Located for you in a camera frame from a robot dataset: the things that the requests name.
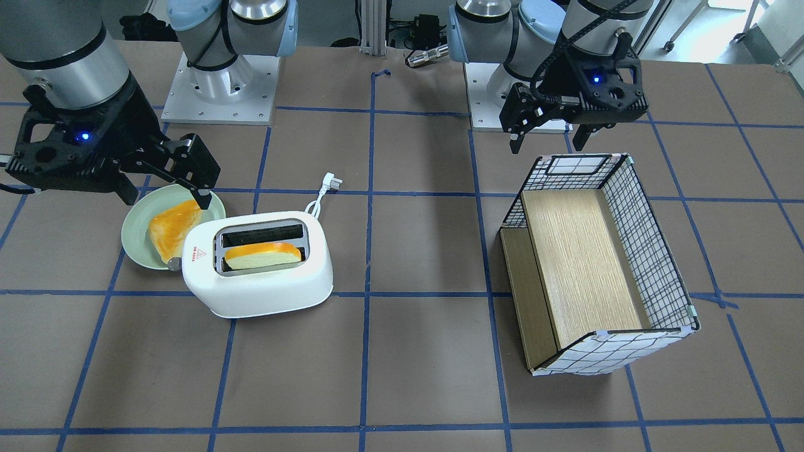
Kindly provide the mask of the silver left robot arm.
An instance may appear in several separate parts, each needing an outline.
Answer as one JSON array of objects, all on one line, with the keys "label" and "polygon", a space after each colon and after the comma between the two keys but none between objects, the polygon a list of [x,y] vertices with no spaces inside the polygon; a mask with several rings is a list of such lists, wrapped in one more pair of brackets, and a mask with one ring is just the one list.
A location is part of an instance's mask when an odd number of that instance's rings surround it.
[{"label": "silver left robot arm", "polygon": [[581,151],[603,128],[649,109],[632,29],[651,1],[457,1],[447,43],[460,63],[497,63],[512,78],[499,113],[510,149],[548,121],[577,126]]}]

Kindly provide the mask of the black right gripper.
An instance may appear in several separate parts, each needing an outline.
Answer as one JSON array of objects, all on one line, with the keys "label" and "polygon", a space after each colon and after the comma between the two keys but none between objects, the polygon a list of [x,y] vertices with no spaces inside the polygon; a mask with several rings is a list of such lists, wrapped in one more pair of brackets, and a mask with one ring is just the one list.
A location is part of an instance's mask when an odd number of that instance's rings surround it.
[{"label": "black right gripper", "polygon": [[5,168],[13,178],[41,190],[117,193],[134,205],[139,191],[129,174],[150,174],[209,209],[219,164],[197,134],[172,141],[161,131],[133,75],[109,100],[84,109],[55,107],[42,83],[23,94],[30,106]]}]

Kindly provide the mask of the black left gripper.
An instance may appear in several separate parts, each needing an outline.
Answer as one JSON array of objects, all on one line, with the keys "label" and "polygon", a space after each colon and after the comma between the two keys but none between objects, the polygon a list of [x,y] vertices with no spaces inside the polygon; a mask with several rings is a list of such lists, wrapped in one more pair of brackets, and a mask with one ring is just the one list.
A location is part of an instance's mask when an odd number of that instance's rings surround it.
[{"label": "black left gripper", "polygon": [[611,52],[593,55],[560,35],[554,47],[558,55],[546,59],[538,80],[517,82],[506,96],[499,121],[510,134],[512,154],[519,154],[526,132],[554,119],[579,125],[572,147],[581,152],[599,128],[642,117],[649,104],[632,40],[623,31],[614,35]]}]

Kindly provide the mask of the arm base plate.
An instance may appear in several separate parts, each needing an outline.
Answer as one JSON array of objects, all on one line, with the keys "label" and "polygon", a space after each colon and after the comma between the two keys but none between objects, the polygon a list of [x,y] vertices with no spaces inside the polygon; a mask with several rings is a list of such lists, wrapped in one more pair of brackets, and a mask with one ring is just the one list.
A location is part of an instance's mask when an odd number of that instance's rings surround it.
[{"label": "arm base plate", "polygon": [[161,120],[175,124],[256,125],[272,121],[282,59],[241,55],[215,72],[187,66],[186,55],[167,95]]},{"label": "arm base plate", "polygon": [[499,114],[518,80],[500,63],[465,63],[464,74],[473,131],[501,132]]}]

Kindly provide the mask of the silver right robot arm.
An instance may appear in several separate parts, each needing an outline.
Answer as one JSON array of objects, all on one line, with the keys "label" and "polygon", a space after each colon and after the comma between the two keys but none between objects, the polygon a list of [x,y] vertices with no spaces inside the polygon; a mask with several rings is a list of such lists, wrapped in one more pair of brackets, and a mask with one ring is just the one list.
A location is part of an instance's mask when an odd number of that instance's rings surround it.
[{"label": "silver right robot arm", "polygon": [[[298,43],[295,1],[170,1],[183,48],[163,121],[269,122],[276,63]],[[2,57],[27,85],[29,108],[6,174],[39,191],[115,193],[129,174],[178,184],[199,208],[212,203],[219,164],[197,134],[170,140],[101,17],[88,1],[3,1]]]}]

